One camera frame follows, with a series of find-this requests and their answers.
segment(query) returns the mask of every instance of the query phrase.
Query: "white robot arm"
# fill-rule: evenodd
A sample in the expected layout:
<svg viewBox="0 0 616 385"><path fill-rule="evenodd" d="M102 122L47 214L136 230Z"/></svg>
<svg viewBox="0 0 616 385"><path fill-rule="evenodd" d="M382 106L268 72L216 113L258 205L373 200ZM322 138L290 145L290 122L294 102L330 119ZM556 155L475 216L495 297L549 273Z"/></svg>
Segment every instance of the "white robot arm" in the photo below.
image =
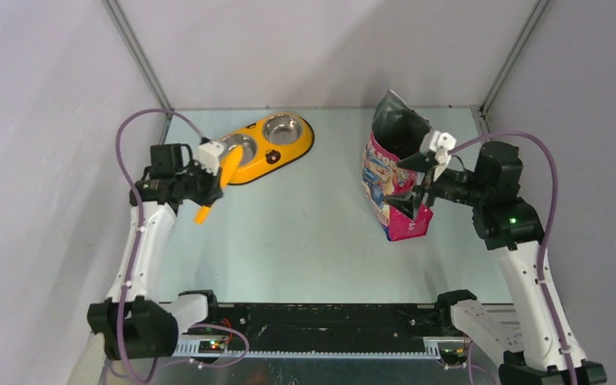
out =
<svg viewBox="0 0 616 385"><path fill-rule="evenodd" d="M603 366L587 361L570 329L546 250L543 259L538 257L544 230L534 208L518 196L518 148L499 141L485 143L473 172L456 171L447 169L456 140L445 132L432 132L427 138L418 153L398 162L398 167L419 173L417 184L411 192L385 201L409 217L422 203L432 206L437 197L471 206L477 235L497 254L521 328L514 332L502 326L465 290L451 292L459 297L445 304L452 325L500 367L503 384L604 383ZM462 298L466 293L469 298Z"/></svg>
<svg viewBox="0 0 616 385"><path fill-rule="evenodd" d="M187 162L183 160L182 148L188 149ZM195 154L186 144L150 148L152 165L136 182L140 199L133 192L130 195L131 226L119 271L106 300L91 304L87 312L92 331L104 334L105 354L109 359L120 359L117 313L124 290L122 327L130 359L171 356L178 336L209 316L211 304L205 292L183 294L169 304L158 302L160 263L183 200L210 207L222 197L225 183L221 185L219 157L223 150L221 143L211 140L201 144ZM140 209L144 217L142 224ZM140 242L136 245L138 234ZM132 269L128 272L131 261Z"/></svg>

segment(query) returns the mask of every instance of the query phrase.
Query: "yellow pet bowl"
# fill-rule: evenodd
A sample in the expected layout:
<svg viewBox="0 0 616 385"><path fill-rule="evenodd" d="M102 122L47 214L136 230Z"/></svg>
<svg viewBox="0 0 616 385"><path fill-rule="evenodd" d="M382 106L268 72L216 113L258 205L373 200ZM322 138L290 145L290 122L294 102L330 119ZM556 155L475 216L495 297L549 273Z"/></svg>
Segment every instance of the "yellow pet bowl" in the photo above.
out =
<svg viewBox="0 0 616 385"><path fill-rule="evenodd" d="M230 184L249 183L295 161L313 147L314 139L310 124L289 112L265 117L223 137L226 151L244 149Z"/></svg>

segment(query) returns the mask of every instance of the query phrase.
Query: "purple cable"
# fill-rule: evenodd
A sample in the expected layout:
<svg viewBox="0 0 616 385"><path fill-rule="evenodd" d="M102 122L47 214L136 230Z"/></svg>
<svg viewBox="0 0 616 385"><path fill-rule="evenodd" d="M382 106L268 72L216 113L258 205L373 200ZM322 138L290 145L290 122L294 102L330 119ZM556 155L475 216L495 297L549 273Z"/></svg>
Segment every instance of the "purple cable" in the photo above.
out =
<svg viewBox="0 0 616 385"><path fill-rule="evenodd" d="M190 126L200 138L202 139L205 138L202 131L193 122L191 122L188 118L186 118L183 114L180 114L179 112L175 112L175 111L166 110L163 108L149 108L147 110L138 111L135 114L129 116L120 125L119 130L117 130L116 142L115 142L117 162L119 162L119 167L121 168L121 173L124 175L124 179L126 179L129 186L131 186L131 191L133 192L133 196L136 198L136 203L138 206L138 227L137 227L138 231L136 231L136 238L133 241L133 247L131 248L131 255L128 258L126 274L124 275L124 284L121 286L121 294L120 294L119 306L118 306L119 308L117 310L117 330L116 330L117 345L119 346L119 354L121 357L121 361L122 363L124 363L124 367L126 368L128 377L137 383L143 383L143 384L150 382L153 375L155 374L154 368L156 366L154 364L152 365L153 370L150 371L146 379L142 379L138 377L138 375L133 371L133 367L131 366L131 363L128 361L128 354L126 352L126 343L124 341L124 308L126 306L128 283L131 281L131 278L132 278L132 271L133 271L133 266L136 263L136 255L138 254L138 247L140 246L140 240L143 237L143 233L140 230L142 229L143 222L145 221L145 213L143 209L143 199L140 197L140 194L138 193L138 189L133 184L133 180L131 179L131 176L128 175L126 165L124 164L124 161L121 158L121 134L122 132L124 132L124 129L128 126L128 124L131 123L138 116L142 116L142 115L150 114L154 112L167 114L167 116L168 115L178 116L179 118L184 120L185 123L187 123L188 126Z"/></svg>
<svg viewBox="0 0 616 385"><path fill-rule="evenodd" d="M484 367L482 367L480 365L476 365L474 363L471 363L471 352L472 352L471 347L472 347L472 345L469 346L469 348L468 348L468 353L467 353L467 357L468 358L467 358L467 362L466 362L466 369L468 370L468 381L471 383L471 385L474 385L474 382L473 382L473 372L472 372L474 369L482 372L483 374L485 374L485 376L489 377L490 378L490 382L493 385L499 384L497 382L497 380L495 379L495 376L492 375L492 373L490 373L487 369L485 369ZM451 366L447 365L443 361L443 359L440 359L440 360L438 360L436 362L439 365L441 365L442 367L446 367L447 369L464 369L464 365L451 365Z"/></svg>
<svg viewBox="0 0 616 385"><path fill-rule="evenodd" d="M249 353L249 350L251 349L251 346L249 345L249 340L246 338L246 336L244 336L241 332L231 329L229 327L225 327L225 326L220 326L220 325L213 325L212 323L197 323L195 325L193 325L192 327L208 327L211 329L216 329L216 330L222 330L222 331L227 331L228 333L234 333L236 336L238 336L242 342L245 344L245 349L242 352L242 354L235 358L234 360L230 361L229 363L203 363L200 361L197 361L195 359L176 359L173 361L170 361L168 363L164 363L159 365L160 369L163 369L165 367L170 367L171 365L176 365L177 363L191 363L191 364L196 364L197 366L201 366L201 367L212 367L212 368L217 368L217 367L230 367L236 363L239 363L244 357L246 357L246 355Z"/></svg>
<svg viewBox="0 0 616 385"><path fill-rule="evenodd" d="M544 299L546 301L546 305L549 308L549 312L551 313L551 318L553 320L553 324L556 328L556 333L558 334L558 338L561 341L561 347L566 352L565 363L568 366L568 372L570 376L570 385L578 385L578 377L575 373L575 364L573 363L573 356L570 354L570 345L568 345L568 339L565 337L565 331L563 330L563 325L561 324L561 319L558 317L558 312L556 311L556 306L553 304L553 299L551 297L551 293L549 292L549 288L546 285L545 277L544 277L544 259L546 248L549 245L549 237L551 237L551 228L553 226L553 217L556 214L556 206L558 203L558 170L556 169L556 162L553 160L553 155L546 147L544 142L539 140L536 136L531 135L527 132L522 131L505 131L505 132L493 132L489 134L485 134L482 136L478 136L475 139L472 139L464 144L461 144L448 153L450 155L459 152L469 146L472 146L476 143L492 139L498 138L501 136L520 136L534 142L544 153L547 161L549 162L549 169L551 170L551 205L549 207L549 219L546 222L546 227L544 231L544 237L542 238L542 242L540 244L540 248L537 251L537 279L539 281L539 285L541 287L542 293L544 294Z"/></svg>
<svg viewBox="0 0 616 385"><path fill-rule="evenodd" d="M195 325L193 325L192 327L208 327L211 329L216 329L216 330L222 330L222 331L226 331L228 333L233 333L236 336L238 336L242 342L244 342L245 344L245 349L242 352L242 354L239 357L236 357L234 360L230 361L229 363L219 363L219 364L215 364L215 363L202 363L200 361L197 361L195 359L175 359L172 361L169 361L167 363L160 363L159 365L157 365L157 359L154 359L154 361L152 361L152 368L150 369L150 375L148 375L148 377L150 379L152 379L152 376L156 373L157 370L162 370L165 367L170 367L171 365L176 365L178 363L189 363L189 364L196 364L197 366L201 366L201 367L211 367L211 368L218 368L218 367L230 367L236 363L239 363L244 357L246 357L246 355L249 353L249 350L251 349L251 346L249 345L249 340L246 338L245 335L243 335L241 332L225 327L225 326L219 326L219 325L213 325L211 323L197 323ZM112 367L112 361L107 361L107 363L105 364L105 367L103 368L103 374L101 374L101 378L104 379L104 372L109 368L109 371L112 373L112 375L114 375L115 377L118 377L120 379L128 379L129 375L121 375L119 373L117 373L114 369L114 367Z"/></svg>

